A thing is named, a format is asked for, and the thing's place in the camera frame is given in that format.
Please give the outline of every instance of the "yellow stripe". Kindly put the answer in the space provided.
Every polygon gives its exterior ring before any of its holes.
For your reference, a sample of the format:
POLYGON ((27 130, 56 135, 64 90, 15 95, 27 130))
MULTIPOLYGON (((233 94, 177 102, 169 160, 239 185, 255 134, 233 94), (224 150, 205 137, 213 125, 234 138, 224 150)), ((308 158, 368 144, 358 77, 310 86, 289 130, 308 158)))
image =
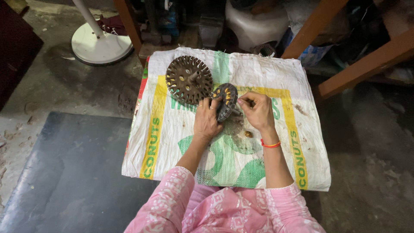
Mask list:
POLYGON ((142 161, 140 178, 152 180, 154 177, 166 98, 167 85, 165 84, 165 75, 159 75, 155 87, 154 101, 152 103, 145 157, 142 161))
POLYGON ((305 157, 302 152, 301 142, 299 140, 298 129, 296 128, 295 114, 293 112, 292 100, 290 98, 290 91, 284 89, 273 89, 265 87, 239 87, 239 96, 249 90, 265 94, 272 98, 282 99, 282 106, 284 118, 289 134, 289 144, 293 157, 293 165, 295 168, 296 183, 301 189, 308 189, 308 171, 306 169, 305 157))

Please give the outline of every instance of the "grey floor mat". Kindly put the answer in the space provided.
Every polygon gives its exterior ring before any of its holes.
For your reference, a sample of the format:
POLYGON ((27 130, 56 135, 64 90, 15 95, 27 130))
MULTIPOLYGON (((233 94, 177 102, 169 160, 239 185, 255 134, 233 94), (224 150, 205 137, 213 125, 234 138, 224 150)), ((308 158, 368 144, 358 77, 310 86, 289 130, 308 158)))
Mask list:
POLYGON ((130 119, 51 112, 0 232, 123 232, 158 184, 121 175, 130 126, 130 119))

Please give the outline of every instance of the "white plastic sack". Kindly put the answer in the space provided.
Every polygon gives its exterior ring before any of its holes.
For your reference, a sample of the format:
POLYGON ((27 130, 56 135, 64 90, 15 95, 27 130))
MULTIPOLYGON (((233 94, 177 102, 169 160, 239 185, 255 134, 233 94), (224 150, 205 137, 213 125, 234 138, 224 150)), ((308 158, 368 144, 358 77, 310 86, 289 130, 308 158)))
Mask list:
MULTIPOLYGON (((184 55, 202 60, 215 87, 232 83, 239 96, 249 90, 272 98, 276 130, 289 170, 301 189, 328 191, 331 183, 327 152, 311 88, 299 60, 253 54, 178 48, 155 52, 133 121, 122 174, 161 180, 191 142, 196 107, 176 102, 165 82, 170 62, 184 55)), ((265 188, 260 134, 246 118, 231 116, 211 142, 197 170, 199 184, 265 188), (245 136, 253 133, 253 138, 245 136)))

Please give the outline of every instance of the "white plastic object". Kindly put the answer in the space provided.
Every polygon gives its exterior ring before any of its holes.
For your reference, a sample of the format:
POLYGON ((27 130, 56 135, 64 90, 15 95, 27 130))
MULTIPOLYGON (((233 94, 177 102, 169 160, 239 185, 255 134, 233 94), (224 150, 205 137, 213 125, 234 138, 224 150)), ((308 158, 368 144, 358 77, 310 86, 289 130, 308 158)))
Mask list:
POLYGON ((82 0, 73 2, 87 22, 72 36, 72 50, 78 60, 89 65, 109 65, 130 54, 133 46, 129 36, 102 31, 82 0))
POLYGON ((226 23, 238 38, 242 50, 270 41, 279 44, 289 26, 287 12, 283 6, 276 6, 271 12, 253 15, 248 10, 236 10, 229 0, 226 3, 226 23))

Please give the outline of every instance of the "pink kurta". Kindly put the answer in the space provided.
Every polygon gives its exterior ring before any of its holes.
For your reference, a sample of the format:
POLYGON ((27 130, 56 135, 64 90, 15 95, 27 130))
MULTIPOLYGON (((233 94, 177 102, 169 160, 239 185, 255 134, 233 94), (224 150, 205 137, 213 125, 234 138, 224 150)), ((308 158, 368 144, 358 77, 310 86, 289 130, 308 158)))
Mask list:
POLYGON ((187 169, 172 168, 125 232, 325 232, 295 183, 280 189, 194 185, 187 169))

